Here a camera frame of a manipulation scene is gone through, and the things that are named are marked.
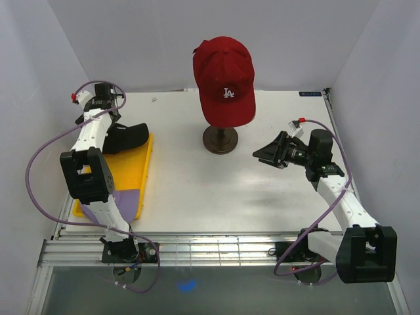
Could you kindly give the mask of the red cap white logo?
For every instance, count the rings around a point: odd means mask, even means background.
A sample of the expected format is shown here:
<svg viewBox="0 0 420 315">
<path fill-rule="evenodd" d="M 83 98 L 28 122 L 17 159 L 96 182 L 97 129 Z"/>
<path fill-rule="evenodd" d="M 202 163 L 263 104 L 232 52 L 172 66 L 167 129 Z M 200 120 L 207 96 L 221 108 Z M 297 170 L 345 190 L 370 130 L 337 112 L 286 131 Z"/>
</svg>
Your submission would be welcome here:
<svg viewBox="0 0 420 315">
<path fill-rule="evenodd" d="M 208 124 L 241 127 L 254 119 L 255 70 L 241 42 L 227 36 L 202 41 L 193 51 L 193 73 Z"/>
</svg>

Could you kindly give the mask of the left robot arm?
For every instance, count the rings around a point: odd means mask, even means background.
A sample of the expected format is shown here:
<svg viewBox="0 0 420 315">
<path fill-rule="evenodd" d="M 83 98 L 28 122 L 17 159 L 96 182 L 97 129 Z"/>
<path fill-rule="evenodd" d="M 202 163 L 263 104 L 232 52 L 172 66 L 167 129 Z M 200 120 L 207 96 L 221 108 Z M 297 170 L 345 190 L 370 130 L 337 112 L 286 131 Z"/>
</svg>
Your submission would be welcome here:
<svg viewBox="0 0 420 315">
<path fill-rule="evenodd" d="M 118 122 L 117 98 L 123 95 L 103 81 L 94 83 L 94 93 L 78 89 L 72 95 L 73 103 L 83 109 L 77 120 L 80 132 L 70 151 L 60 155 L 60 165 L 71 197 L 94 215 L 97 224 L 108 228 L 101 242 L 110 255 L 130 263 L 137 259 L 139 246 L 114 199 L 114 178 L 105 156 L 141 147 L 150 133 L 145 123 L 127 127 Z"/>
</svg>

